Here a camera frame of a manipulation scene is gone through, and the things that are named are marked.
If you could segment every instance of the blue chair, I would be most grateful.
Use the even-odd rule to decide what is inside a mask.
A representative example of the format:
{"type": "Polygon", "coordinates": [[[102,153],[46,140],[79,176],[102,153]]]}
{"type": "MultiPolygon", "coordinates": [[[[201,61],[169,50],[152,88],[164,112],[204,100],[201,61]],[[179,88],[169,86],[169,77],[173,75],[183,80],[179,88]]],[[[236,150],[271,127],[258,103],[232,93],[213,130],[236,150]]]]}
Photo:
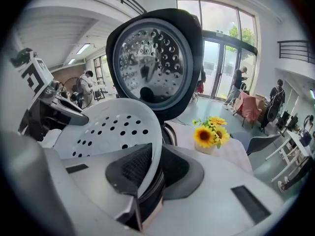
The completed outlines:
{"type": "Polygon", "coordinates": [[[250,155],[254,152],[261,151],[266,148],[269,144],[273,143],[281,134],[270,135],[267,137],[251,137],[247,132],[232,132],[231,138],[239,140],[246,154],[250,155]]]}

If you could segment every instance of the doorway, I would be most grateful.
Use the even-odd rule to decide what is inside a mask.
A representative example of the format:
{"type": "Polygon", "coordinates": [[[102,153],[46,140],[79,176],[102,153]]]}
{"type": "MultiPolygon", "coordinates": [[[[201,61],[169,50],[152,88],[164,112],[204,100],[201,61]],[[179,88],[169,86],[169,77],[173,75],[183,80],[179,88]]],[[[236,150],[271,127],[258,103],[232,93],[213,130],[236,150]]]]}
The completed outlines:
{"type": "Polygon", "coordinates": [[[237,48],[216,40],[204,39],[203,66],[206,82],[201,96],[225,101],[238,62],[237,48]]]}

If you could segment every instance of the backpack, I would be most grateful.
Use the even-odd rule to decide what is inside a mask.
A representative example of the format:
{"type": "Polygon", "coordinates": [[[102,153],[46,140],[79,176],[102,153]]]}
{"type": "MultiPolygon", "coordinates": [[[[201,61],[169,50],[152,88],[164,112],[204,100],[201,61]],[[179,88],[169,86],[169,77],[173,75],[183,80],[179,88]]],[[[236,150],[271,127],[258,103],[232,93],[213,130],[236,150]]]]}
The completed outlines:
{"type": "Polygon", "coordinates": [[[284,99],[284,90],[282,89],[281,91],[279,90],[279,87],[276,87],[276,95],[274,96],[274,98],[272,99],[272,105],[273,106],[280,106],[281,103],[283,102],[284,99]]]}

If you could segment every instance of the chair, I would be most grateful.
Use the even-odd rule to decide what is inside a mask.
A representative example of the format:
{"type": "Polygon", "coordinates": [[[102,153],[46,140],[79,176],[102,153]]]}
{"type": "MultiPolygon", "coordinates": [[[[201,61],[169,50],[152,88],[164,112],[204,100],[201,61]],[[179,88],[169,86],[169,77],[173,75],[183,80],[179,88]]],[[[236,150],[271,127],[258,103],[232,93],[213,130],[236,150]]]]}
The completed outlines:
{"type": "Polygon", "coordinates": [[[251,137],[247,132],[232,132],[231,137],[240,141],[246,150],[246,154],[261,151],[269,144],[273,143],[281,134],[270,135],[267,137],[251,137]]]}
{"type": "Polygon", "coordinates": [[[238,113],[244,118],[242,127],[244,126],[245,119],[251,123],[253,127],[254,122],[258,120],[262,110],[257,107],[255,97],[241,91],[240,99],[235,103],[233,111],[235,112],[233,115],[238,113]]]}

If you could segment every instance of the perforated metal disc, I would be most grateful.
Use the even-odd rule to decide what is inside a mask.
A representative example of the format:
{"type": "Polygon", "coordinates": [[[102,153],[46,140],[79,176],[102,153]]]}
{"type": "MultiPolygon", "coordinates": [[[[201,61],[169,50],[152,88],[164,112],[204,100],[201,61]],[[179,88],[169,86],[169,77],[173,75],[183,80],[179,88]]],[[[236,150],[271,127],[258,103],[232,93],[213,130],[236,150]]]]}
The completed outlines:
{"type": "Polygon", "coordinates": [[[140,101],[120,98],[98,103],[82,113],[89,117],[89,123],[66,126],[54,145],[60,158],[93,156],[152,143],[152,163],[138,189],[141,196],[154,178],[161,154],[162,134],[154,112],[140,101]]]}
{"type": "Polygon", "coordinates": [[[129,25],[116,42],[113,65],[124,93],[154,111],[178,103],[192,78],[189,44],[177,28],[159,19],[129,25]]]}

